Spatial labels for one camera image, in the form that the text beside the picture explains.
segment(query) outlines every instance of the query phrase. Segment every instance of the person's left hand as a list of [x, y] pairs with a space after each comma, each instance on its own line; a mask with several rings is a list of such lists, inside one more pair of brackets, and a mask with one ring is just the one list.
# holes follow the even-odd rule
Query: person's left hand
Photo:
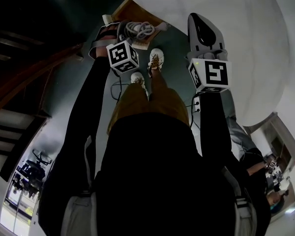
[[[101, 33], [105, 32], [107, 30], [116, 30], [117, 28], [118, 28], [118, 26], [111, 25], [109, 27], [104, 28], [101, 31]], [[99, 40], [105, 40], [105, 39], [116, 39], [116, 36], [107, 35], [107, 36], [103, 36]], [[95, 59], [96, 57], [108, 57], [106, 46], [96, 47], [96, 53], [94, 51], [95, 51], [95, 49], [93, 49], [91, 51], [91, 53], [89, 54], [93, 59]]]

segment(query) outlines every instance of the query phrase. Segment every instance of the round table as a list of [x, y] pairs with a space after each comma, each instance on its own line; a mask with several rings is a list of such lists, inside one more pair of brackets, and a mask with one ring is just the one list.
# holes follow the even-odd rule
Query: round table
[[231, 92], [241, 125], [257, 124], [275, 109], [290, 60], [287, 29], [276, 0], [133, 1], [185, 34], [192, 12], [220, 29], [232, 62]]

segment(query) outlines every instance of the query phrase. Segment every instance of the white sneaker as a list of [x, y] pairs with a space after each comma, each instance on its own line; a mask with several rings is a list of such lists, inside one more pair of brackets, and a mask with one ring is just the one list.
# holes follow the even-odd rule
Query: white sneaker
[[133, 74], [131, 74], [131, 83], [140, 84], [142, 86], [142, 88], [146, 91], [146, 94], [148, 96], [148, 90], [145, 86], [144, 77], [143, 77], [142, 73], [134, 72]]
[[149, 55], [148, 70], [149, 73], [151, 69], [158, 69], [161, 71], [162, 65], [164, 63], [164, 53], [161, 49], [154, 48]]

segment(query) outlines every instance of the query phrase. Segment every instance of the fiducial marker cube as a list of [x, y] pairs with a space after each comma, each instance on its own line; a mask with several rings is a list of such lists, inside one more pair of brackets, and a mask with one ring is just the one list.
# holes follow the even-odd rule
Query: fiducial marker cube
[[106, 48], [111, 68], [124, 73], [139, 67], [139, 55], [126, 40]]
[[219, 59], [191, 59], [188, 67], [197, 92], [222, 92], [231, 87], [232, 63]]

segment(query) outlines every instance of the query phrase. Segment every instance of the power outlet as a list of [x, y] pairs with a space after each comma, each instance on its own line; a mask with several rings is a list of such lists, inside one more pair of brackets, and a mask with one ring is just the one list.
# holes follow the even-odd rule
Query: power outlet
[[193, 99], [193, 105], [195, 107], [196, 112], [200, 112], [200, 98], [196, 97]]

